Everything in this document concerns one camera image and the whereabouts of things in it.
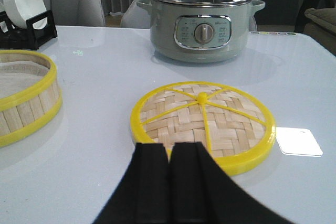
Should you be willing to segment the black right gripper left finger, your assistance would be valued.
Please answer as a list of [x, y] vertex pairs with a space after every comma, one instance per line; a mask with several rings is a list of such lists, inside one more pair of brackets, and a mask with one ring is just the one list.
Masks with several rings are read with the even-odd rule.
[[126, 172], [94, 223], [168, 223], [168, 169], [162, 144], [137, 143]]

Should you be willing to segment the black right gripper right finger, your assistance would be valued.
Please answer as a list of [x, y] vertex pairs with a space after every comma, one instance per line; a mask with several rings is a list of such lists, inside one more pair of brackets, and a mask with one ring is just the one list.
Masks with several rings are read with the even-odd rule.
[[200, 142], [175, 144], [170, 170], [173, 223], [286, 223], [239, 187]]

